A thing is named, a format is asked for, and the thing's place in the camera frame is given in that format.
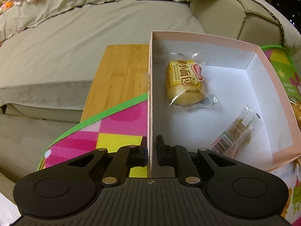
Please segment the small bread yellow packet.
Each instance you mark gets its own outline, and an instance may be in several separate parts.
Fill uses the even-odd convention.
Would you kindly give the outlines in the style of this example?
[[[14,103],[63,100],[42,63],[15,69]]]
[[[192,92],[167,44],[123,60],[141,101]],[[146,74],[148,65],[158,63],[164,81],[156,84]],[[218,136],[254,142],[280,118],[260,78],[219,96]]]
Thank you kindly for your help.
[[[188,109],[218,103],[204,77],[206,61],[201,53],[164,53],[161,62],[167,64],[165,91],[170,106]]]

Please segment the clear wrapped snack bar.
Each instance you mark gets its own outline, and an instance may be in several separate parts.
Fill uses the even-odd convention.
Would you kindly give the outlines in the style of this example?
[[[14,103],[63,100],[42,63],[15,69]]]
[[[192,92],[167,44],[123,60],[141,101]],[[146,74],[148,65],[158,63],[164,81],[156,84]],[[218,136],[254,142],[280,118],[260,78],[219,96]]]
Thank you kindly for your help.
[[[260,115],[250,106],[245,105],[239,116],[213,142],[210,149],[235,159],[251,143],[261,125]]]

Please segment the bamboo wooden board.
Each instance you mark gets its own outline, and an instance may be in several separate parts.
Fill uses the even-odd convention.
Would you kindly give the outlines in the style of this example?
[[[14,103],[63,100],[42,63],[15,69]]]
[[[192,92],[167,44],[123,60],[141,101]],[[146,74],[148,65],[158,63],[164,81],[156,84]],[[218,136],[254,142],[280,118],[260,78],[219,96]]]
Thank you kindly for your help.
[[[148,93],[147,44],[108,45],[92,81],[81,121]]]

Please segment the olive green pillow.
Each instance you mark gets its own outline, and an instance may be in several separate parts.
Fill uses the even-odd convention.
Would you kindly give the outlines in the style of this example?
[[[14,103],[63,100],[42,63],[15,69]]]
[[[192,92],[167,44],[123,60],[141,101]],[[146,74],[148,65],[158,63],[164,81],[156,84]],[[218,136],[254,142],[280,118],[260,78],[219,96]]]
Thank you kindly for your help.
[[[280,22],[253,0],[192,0],[190,10],[206,34],[258,46],[284,43],[285,34]]]

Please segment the colourful cartoon play mat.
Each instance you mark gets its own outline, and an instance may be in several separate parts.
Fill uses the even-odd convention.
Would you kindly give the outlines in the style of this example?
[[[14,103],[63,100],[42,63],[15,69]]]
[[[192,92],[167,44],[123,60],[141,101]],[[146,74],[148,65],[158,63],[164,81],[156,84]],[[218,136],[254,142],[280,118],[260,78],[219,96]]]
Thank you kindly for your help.
[[[116,152],[121,146],[139,144],[147,136],[148,94],[107,109],[72,127],[58,137],[44,153],[39,169],[105,147]],[[289,198],[282,216],[293,225],[300,225],[300,158],[272,172],[289,188]]]

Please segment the pink cardboard box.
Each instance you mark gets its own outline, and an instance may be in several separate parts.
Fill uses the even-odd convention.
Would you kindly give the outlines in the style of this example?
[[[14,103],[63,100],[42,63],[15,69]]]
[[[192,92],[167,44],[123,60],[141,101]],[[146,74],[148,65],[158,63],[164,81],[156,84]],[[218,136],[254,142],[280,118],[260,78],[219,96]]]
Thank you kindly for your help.
[[[261,48],[225,37],[154,31],[150,39],[148,173],[156,137],[191,152],[214,149],[271,171],[300,156],[289,98]]]

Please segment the wrapped round bread bun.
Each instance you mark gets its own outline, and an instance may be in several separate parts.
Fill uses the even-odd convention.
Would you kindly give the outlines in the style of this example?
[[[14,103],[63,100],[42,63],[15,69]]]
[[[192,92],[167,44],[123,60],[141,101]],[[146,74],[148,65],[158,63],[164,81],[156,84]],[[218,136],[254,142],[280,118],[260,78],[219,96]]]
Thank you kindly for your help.
[[[300,101],[294,97],[291,97],[290,99],[290,104],[292,106],[294,116],[296,118],[298,128],[301,130],[301,104]]]

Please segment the olive green bed sheet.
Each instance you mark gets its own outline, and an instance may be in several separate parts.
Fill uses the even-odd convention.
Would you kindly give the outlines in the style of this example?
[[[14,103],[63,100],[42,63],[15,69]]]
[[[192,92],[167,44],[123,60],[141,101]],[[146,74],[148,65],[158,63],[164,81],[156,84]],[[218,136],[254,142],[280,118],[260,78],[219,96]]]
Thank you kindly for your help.
[[[38,0],[1,15],[1,194],[36,170],[61,133],[79,122],[108,45],[147,44],[152,31],[205,33],[192,0]],[[300,33],[277,6],[300,69]]]

